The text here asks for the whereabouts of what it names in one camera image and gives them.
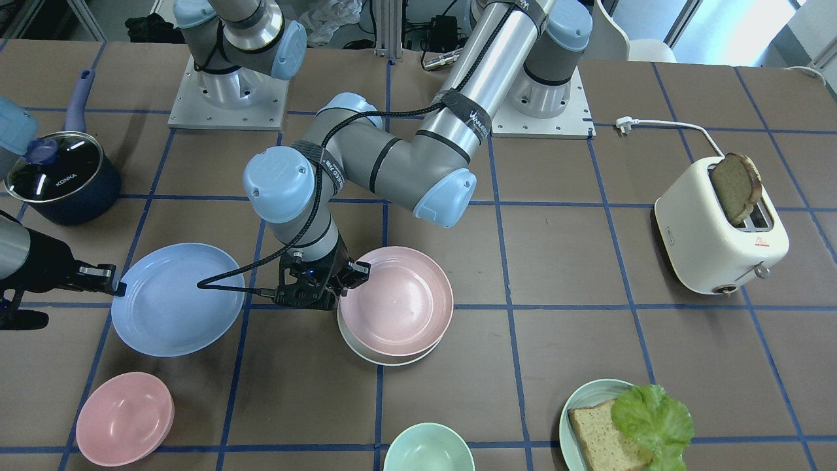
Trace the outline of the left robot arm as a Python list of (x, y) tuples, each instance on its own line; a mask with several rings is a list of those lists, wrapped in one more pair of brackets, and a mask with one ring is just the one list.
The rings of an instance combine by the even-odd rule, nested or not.
[(269, 147), (248, 162), (243, 188), (255, 212), (273, 230), (281, 249), (248, 265), (278, 260), (276, 287), (255, 296), (291, 308), (330, 310), (375, 271), (349, 256), (327, 202), (346, 182), (417, 218), (444, 228), (460, 220), (477, 185), (469, 164), (493, 129), (492, 119), (510, 101), (523, 114), (538, 93), (559, 89), (573, 76), (594, 30), (579, 1), (481, 1), (472, 34), (431, 104), (401, 117), (422, 116), (412, 140), (383, 130), (383, 117), (354, 93), (341, 93), (319, 110), (302, 138)]

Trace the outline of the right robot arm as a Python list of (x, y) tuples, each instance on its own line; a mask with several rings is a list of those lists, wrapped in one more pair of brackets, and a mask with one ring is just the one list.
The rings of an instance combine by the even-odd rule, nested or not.
[[(177, 27), (191, 60), (177, 90), (169, 124), (184, 129), (279, 129), (289, 80), (306, 51), (305, 28), (275, 1), (177, 1)], [(103, 214), (122, 180), (86, 130), (86, 101), (95, 74), (80, 73), (65, 128), (36, 137), (38, 122), (2, 99), (2, 176), (13, 197), (32, 203), (64, 226)], [(48, 315), (19, 307), (25, 292), (62, 289), (123, 297), (115, 265), (75, 259), (59, 239), (2, 214), (2, 329), (44, 328)]]

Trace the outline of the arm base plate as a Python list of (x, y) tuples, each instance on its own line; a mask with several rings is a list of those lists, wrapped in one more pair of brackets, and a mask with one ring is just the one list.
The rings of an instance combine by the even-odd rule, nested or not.
[(226, 75), (186, 64), (168, 125), (192, 130), (281, 131), (289, 82), (238, 69)]
[(594, 119), (578, 68), (568, 82), (547, 86), (520, 71), (492, 119), (496, 137), (586, 139)]

